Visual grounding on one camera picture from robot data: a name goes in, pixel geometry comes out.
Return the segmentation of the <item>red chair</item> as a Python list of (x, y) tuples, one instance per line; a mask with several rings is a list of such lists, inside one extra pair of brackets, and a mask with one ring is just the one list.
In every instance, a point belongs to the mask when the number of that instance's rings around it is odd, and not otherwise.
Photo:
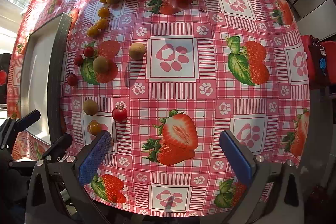
[(310, 90), (335, 85), (335, 41), (320, 42), (311, 35), (301, 36), (306, 53)]

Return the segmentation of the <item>red cherry tomato with stem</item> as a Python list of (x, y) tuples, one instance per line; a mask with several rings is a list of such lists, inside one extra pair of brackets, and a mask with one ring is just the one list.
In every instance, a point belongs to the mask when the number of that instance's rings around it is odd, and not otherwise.
[(127, 118), (127, 110), (124, 104), (116, 106), (112, 111), (112, 117), (116, 122), (123, 122)]

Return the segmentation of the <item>grey rectangular tray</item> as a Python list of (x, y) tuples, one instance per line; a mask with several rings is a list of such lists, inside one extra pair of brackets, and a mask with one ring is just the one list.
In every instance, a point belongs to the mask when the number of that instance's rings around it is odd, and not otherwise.
[(60, 83), (63, 56), (72, 18), (61, 13), (37, 28), (27, 42), (20, 83), (22, 116), (38, 110), (41, 117), (27, 128), (37, 139), (52, 144), (62, 135)]

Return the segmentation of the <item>brown longan fruit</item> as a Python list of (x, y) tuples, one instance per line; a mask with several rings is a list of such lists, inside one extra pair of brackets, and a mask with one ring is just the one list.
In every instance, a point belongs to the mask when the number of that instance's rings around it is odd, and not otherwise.
[(142, 43), (132, 43), (129, 48), (129, 56), (133, 60), (142, 60), (146, 48)]

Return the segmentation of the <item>strawberry pattern tablecloth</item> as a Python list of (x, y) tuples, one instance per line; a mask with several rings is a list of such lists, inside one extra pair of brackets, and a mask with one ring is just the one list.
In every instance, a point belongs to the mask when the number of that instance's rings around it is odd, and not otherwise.
[[(87, 30), (110, 10), (108, 28)], [(20, 83), (29, 36), (54, 16), (73, 23), (63, 56), (60, 108), (72, 135), (70, 153), (93, 140), (91, 120), (112, 134), (112, 149), (86, 186), (106, 205), (145, 215), (205, 216), (227, 211), (242, 195), (221, 151), (230, 130), (255, 155), (298, 164), (309, 125), (309, 80), (303, 43), (286, 0), (32, 0), (9, 69), (7, 109), (22, 117)], [(142, 43), (142, 60), (129, 56)], [(94, 48), (94, 57), (83, 55)], [(74, 64), (76, 55), (84, 59)], [(107, 73), (93, 61), (104, 56)], [(67, 76), (78, 77), (76, 86)], [(85, 114), (94, 100), (98, 112)], [(124, 104), (127, 118), (113, 109)]]

